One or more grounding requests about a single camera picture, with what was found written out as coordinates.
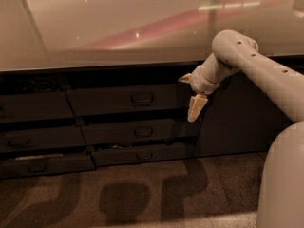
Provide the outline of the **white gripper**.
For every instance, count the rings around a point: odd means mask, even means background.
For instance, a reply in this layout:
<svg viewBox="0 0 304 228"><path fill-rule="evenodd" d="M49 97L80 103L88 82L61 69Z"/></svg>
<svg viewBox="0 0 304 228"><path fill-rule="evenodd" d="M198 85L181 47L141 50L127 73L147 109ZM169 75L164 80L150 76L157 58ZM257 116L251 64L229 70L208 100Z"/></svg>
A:
<svg viewBox="0 0 304 228"><path fill-rule="evenodd" d="M178 81L185 84L190 83L192 90L199 93L192 96L189 102L187 120L192 123L207 104L208 98L206 95L212 94L219 87L219 75L214 67L199 65L191 74L187 73L179 77Z"/></svg>

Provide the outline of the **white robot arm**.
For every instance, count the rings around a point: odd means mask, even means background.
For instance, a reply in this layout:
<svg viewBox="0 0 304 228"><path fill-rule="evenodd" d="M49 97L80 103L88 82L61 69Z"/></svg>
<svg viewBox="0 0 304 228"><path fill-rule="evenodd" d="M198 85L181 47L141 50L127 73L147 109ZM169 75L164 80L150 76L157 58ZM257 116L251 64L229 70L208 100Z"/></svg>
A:
<svg viewBox="0 0 304 228"><path fill-rule="evenodd" d="M257 42L234 30L219 32L203 64L179 78L196 93L194 122L220 82L243 72L292 122L273 141L264 163L256 228L304 228L304 75L258 52Z"/></svg>

